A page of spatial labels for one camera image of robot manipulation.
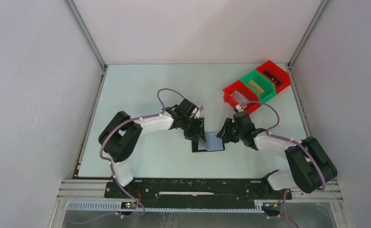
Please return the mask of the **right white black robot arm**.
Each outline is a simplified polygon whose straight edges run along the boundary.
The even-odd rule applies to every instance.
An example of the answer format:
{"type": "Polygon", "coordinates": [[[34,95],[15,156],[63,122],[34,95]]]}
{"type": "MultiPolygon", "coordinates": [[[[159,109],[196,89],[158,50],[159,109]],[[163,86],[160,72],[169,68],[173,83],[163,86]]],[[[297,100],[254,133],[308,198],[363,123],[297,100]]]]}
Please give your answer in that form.
{"type": "Polygon", "coordinates": [[[286,159],[289,168],[264,176],[261,194],[274,198],[280,190],[299,188],[305,193],[324,190],[327,182],[335,179],[338,171],[319,141],[310,136],[294,140],[275,135],[264,128],[256,128],[246,111],[227,118],[217,134],[224,143],[237,143],[256,151],[270,152],[286,159]]]}

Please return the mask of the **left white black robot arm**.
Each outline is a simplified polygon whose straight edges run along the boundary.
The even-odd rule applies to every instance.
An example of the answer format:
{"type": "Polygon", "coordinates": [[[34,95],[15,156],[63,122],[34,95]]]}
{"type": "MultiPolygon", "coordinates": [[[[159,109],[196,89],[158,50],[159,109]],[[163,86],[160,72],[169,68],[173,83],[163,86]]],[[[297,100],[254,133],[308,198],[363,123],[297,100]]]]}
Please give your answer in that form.
{"type": "Polygon", "coordinates": [[[98,137],[101,158],[107,160],[112,176],[118,184],[116,192],[123,198],[132,196],[134,175],[127,159],[133,153],[140,136],[160,130],[181,129],[184,138],[194,143],[206,142],[205,120],[200,116],[202,106],[188,99],[172,107],[163,107],[157,114],[134,117],[124,111],[118,112],[98,137]]]}

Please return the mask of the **black leather card holder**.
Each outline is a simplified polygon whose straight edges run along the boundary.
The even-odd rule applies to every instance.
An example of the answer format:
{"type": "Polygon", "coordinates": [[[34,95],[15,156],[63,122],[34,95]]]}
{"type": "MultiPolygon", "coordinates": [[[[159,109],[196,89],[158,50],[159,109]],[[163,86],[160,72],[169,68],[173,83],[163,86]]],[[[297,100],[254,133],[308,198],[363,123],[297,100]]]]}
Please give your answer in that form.
{"type": "Polygon", "coordinates": [[[206,141],[199,140],[192,142],[192,152],[218,152],[225,150],[225,143],[217,137],[218,132],[208,132],[205,134],[206,141]]]}

